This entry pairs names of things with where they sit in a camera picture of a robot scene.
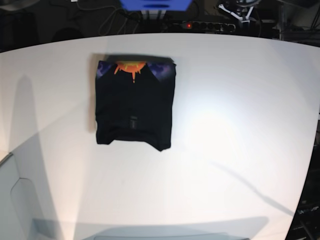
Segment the black T-shirt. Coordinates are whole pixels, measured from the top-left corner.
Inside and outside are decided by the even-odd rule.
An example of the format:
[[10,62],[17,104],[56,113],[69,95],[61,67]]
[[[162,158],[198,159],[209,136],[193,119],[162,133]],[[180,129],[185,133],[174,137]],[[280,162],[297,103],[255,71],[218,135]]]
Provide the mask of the black T-shirt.
[[176,64],[171,58],[113,55],[95,75],[96,142],[144,142],[171,147]]

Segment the white power strip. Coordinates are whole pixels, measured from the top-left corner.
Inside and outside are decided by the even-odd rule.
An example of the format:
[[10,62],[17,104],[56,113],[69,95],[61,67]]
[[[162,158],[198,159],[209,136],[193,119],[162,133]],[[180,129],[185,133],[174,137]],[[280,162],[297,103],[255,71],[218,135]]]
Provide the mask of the white power strip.
[[170,23],[164,33],[201,33],[201,34],[233,34],[236,26],[230,23],[187,21]]

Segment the blue box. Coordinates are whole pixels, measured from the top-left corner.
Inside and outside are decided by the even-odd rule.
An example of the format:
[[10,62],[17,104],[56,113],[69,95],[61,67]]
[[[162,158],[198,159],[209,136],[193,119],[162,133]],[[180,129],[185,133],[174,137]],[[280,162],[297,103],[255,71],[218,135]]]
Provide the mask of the blue box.
[[186,11],[192,0],[120,0],[120,3],[128,11]]

